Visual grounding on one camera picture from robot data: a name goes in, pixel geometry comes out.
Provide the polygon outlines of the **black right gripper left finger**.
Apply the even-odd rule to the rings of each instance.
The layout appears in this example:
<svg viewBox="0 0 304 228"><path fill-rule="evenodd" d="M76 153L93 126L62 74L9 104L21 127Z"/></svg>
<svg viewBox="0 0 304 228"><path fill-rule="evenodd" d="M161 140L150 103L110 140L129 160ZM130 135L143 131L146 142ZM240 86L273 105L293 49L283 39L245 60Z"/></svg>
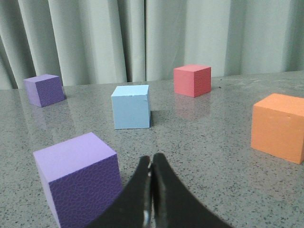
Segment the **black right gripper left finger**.
<svg viewBox="0 0 304 228"><path fill-rule="evenodd" d="M140 158L138 166L114 203L89 228L149 228L152 194L150 157Z"/></svg>

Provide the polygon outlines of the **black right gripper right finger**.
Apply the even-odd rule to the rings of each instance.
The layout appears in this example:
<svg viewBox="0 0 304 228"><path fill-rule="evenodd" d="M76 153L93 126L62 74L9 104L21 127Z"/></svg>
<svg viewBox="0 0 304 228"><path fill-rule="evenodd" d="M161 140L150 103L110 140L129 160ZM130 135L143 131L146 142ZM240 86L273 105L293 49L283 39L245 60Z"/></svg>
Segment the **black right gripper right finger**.
<svg viewBox="0 0 304 228"><path fill-rule="evenodd" d="M183 185L162 153L152 162L152 193L158 228L229 228Z"/></svg>

